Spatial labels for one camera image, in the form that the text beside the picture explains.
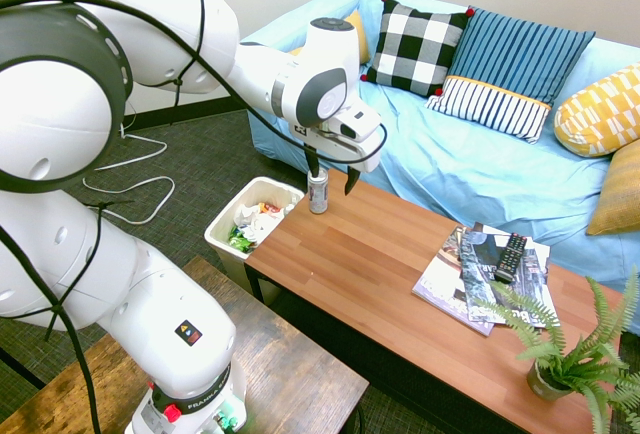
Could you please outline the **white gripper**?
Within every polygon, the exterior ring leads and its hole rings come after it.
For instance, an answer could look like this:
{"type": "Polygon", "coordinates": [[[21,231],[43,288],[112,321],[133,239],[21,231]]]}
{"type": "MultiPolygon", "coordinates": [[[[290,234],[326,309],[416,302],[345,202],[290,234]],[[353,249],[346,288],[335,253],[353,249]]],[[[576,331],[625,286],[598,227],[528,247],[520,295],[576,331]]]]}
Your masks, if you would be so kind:
{"type": "Polygon", "coordinates": [[[356,141],[345,135],[325,132],[317,128],[301,128],[301,141],[305,143],[305,157],[312,176],[318,176],[318,157],[326,162],[347,165],[344,195],[348,196],[357,184],[361,172],[370,173],[380,162],[384,136],[375,131],[364,140],[356,141]]]}

